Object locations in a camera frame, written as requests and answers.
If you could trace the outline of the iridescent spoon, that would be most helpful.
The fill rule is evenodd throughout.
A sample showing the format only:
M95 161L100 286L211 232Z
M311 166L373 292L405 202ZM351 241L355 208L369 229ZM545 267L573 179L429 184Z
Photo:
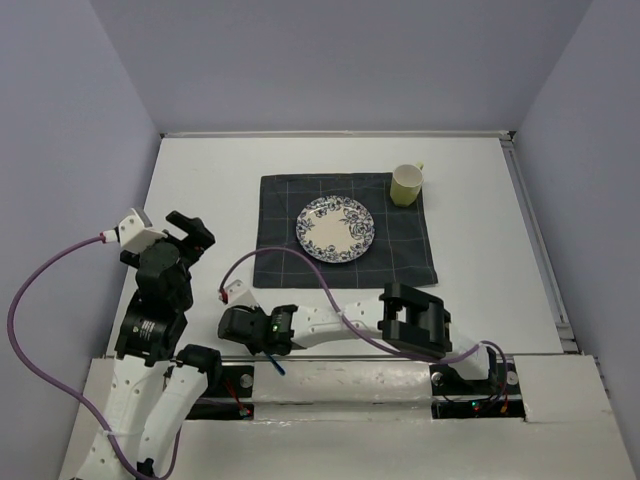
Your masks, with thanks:
M279 364L279 362L271 354L266 353L265 356L267 357L267 359L269 360L269 362L275 368L275 370L279 375L281 376L286 375L286 371L284 370L284 368Z

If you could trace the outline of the blue floral plate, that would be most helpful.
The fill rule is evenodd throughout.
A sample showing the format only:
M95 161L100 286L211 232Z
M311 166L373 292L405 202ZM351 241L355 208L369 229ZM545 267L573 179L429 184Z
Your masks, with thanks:
M295 233L302 249L312 258L341 264L364 255L373 244L376 230L372 214L360 202L328 195L301 210Z

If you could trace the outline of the pale yellow paper cup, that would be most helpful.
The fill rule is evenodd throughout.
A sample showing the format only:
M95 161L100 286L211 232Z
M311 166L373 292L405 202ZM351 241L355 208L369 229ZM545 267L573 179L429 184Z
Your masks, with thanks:
M421 192L424 176L424 164L403 164L395 168L392 173L390 198L397 207L409 207Z

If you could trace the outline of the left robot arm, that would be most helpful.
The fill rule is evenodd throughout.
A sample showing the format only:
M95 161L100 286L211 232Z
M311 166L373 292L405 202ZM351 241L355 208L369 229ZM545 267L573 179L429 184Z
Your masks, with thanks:
M115 229L120 260L136 271L136 290L120 326L109 396L79 479L167 478L161 467L167 454L176 452L191 407L220 386L218 351L198 345L176 349L194 303L190 269L215 237L199 218L172 211L166 219L184 238L154 229L140 209L132 209Z

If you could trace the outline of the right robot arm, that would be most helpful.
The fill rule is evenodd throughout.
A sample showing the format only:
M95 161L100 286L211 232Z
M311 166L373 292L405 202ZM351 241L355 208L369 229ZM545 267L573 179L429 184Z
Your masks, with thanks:
M226 292L217 334L252 355L286 356L321 344L370 339L393 356L444 367L443 381L463 394L499 385L497 349L453 325L444 301L413 287L389 283L377 297L333 309L295 304L265 312L240 281Z

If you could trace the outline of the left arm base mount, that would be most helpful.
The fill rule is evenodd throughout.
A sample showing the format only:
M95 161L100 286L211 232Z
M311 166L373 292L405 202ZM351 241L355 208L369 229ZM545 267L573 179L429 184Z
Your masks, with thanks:
M254 417L252 400L254 366L224 365L220 381L209 386L191 407L187 420L249 421Z

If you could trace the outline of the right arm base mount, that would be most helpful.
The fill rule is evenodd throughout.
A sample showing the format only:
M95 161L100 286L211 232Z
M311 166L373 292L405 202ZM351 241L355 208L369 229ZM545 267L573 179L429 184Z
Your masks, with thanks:
M513 363L499 362L484 380L464 380L451 367L433 366L431 386L435 420L525 418Z

